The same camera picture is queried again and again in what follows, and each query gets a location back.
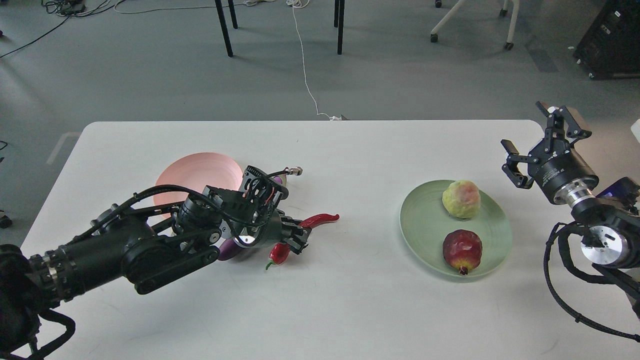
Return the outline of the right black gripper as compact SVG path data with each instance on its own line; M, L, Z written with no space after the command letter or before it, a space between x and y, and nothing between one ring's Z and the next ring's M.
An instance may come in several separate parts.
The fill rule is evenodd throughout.
M593 132L573 107L558 107L542 101L535 105L547 119L544 137L531 148L529 155L520 154L512 141L501 139L507 153L502 171L516 188L530 189L535 183L549 203L564 205L567 201L558 193L565 186L583 182L592 191L599 184L599 177L574 150L578 141L591 137ZM529 177L521 173L521 163L529 164Z

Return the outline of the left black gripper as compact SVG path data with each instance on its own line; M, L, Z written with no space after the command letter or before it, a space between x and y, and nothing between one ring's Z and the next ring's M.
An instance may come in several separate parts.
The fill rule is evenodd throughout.
M294 219L282 210L275 210L266 224L260 227L245 228L246 234L238 235L235 244L243 249L269 248L277 243L287 244L295 255L300 255L308 246L311 233L311 220Z

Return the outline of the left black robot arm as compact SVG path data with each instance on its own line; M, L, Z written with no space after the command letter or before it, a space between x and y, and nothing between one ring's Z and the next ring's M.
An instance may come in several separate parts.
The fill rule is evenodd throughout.
M1 358L16 360L14 351L29 346L29 358L43 360L76 329L56 308L118 278L144 295L241 249L283 246L299 255L313 228L338 219L294 219L278 209L289 191L277 177L301 172L267 174L248 166L236 190L153 186L112 205L89 230L44 254L26 257L18 246L2 244Z

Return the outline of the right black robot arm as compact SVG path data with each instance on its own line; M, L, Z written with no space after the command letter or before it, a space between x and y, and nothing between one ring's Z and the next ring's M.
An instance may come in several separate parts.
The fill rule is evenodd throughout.
M569 306L557 293L550 278L549 262L557 245L562 264L570 274L589 284L615 285L631 298L631 309L639 314L639 282L626 269L639 267L639 185L622 177L600 194L594 194L599 178L576 151L576 143L592 136L578 110L538 101L546 117L544 136L526 154L503 139L506 151L503 172L520 189L534 184L549 203L568 205L573 221L556 223L546 241L542 269L551 296L577 323L614 335L639 340L637 333L604 326Z

